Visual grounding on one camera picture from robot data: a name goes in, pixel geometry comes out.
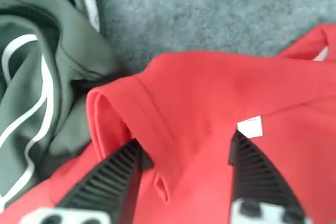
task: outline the red polo shirt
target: red polo shirt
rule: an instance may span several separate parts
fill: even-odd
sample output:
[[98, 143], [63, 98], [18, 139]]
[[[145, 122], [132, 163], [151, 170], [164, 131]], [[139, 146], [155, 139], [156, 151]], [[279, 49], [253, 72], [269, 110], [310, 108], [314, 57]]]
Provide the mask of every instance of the red polo shirt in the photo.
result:
[[237, 123], [315, 223], [336, 220], [336, 26], [317, 26], [276, 58], [190, 51], [156, 57], [140, 74], [90, 91], [92, 144], [9, 206], [0, 223], [54, 206], [96, 163], [135, 137], [155, 163], [144, 172], [134, 223], [228, 223]]

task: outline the white plastic part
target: white plastic part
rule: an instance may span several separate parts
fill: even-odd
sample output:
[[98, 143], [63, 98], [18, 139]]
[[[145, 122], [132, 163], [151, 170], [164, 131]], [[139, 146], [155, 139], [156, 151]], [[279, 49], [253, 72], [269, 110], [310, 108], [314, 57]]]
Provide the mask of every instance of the white plastic part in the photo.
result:
[[[244, 216], [240, 213], [242, 199], [235, 200], [231, 206], [230, 224], [285, 224], [282, 221], [282, 215], [285, 212], [283, 206], [272, 205], [269, 203], [260, 203], [262, 216], [260, 218], [252, 218]], [[304, 224], [313, 224], [314, 222], [306, 217]]]
[[19, 224], [42, 224], [54, 215], [61, 218], [60, 224], [83, 224], [89, 220], [96, 220], [97, 224], [112, 224], [106, 212], [68, 208], [39, 208], [23, 217]]

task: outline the green fabric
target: green fabric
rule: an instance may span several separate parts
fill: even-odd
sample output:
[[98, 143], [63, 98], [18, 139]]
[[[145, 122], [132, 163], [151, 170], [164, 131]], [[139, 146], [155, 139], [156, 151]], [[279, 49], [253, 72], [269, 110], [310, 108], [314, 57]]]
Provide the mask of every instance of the green fabric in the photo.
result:
[[0, 0], [0, 212], [90, 141], [86, 93], [123, 74], [99, 33], [101, 9], [101, 0]]

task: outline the red fabric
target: red fabric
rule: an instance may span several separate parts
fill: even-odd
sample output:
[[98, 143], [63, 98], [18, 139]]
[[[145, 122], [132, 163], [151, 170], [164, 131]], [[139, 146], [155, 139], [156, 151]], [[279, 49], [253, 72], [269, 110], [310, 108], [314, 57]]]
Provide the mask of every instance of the red fabric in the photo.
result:
[[[308, 216], [317, 224], [331, 223], [336, 220], [335, 39], [336, 26], [323, 24], [277, 58], [168, 53], [140, 74], [93, 89], [87, 100], [92, 144], [7, 208], [0, 223], [17, 223], [28, 211], [57, 203], [132, 137], [155, 163], [143, 174], [134, 223], [227, 223], [230, 140], [237, 122], [257, 115], [264, 135], [252, 141]], [[325, 46], [325, 61], [312, 61]], [[29, 200], [36, 203], [21, 209]]]

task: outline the carpet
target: carpet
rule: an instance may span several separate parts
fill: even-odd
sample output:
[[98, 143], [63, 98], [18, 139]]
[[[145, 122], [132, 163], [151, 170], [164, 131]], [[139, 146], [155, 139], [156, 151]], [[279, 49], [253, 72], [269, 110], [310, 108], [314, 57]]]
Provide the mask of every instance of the carpet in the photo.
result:
[[132, 72], [190, 49], [274, 56], [336, 22], [335, 0], [103, 0], [108, 40]]

